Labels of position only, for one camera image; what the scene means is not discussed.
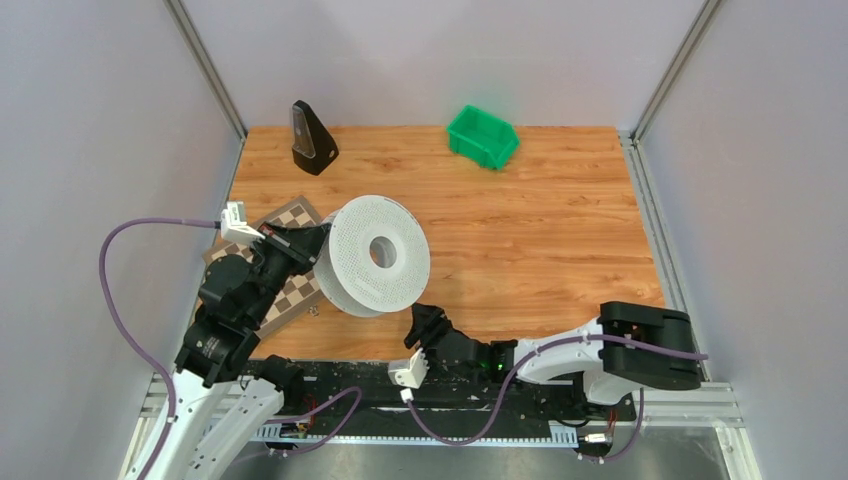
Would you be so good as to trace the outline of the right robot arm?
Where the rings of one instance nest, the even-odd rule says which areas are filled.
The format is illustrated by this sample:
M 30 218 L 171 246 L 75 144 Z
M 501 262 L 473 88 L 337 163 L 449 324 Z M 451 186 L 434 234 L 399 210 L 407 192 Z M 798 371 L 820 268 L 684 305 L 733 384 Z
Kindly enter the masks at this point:
M 408 359 L 390 362 L 389 380 L 408 391 L 421 387 L 438 368 L 492 382 L 518 380 L 555 385 L 566 375 L 582 377 L 571 403 L 596 417 L 642 387 L 696 390 L 700 362 L 689 315 L 666 308 L 609 301 L 580 327 L 536 339 L 484 343 L 454 327 L 444 309 L 416 303 L 404 339 Z

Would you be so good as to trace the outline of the grey perforated cable spool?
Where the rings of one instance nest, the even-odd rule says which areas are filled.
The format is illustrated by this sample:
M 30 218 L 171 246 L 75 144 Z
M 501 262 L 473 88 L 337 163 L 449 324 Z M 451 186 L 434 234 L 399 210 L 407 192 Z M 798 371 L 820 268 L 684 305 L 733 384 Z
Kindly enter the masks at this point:
M 411 307 L 430 276 L 430 249 L 416 218 L 380 195 L 356 197 L 321 223 L 328 229 L 314 276 L 340 311 L 372 318 Z

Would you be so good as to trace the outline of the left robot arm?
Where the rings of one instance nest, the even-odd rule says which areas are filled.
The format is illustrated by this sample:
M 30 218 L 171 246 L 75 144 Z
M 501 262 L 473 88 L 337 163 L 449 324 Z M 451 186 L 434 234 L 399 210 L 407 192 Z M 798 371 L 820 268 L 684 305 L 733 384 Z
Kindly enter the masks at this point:
M 261 323 L 284 284 L 316 265 L 330 227 L 254 229 L 215 223 L 222 236 L 249 248 L 211 261 L 198 291 L 200 305 L 172 369 L 155 364 L 166 388 L 165 405 L 129 479 L 218 479 L 259 425 L 279 411 L 293 414 L 306 399 L 300 371 L 272 356 L 248 385 L 241 403 L 213 431 L 206 430 L 259 343 Z

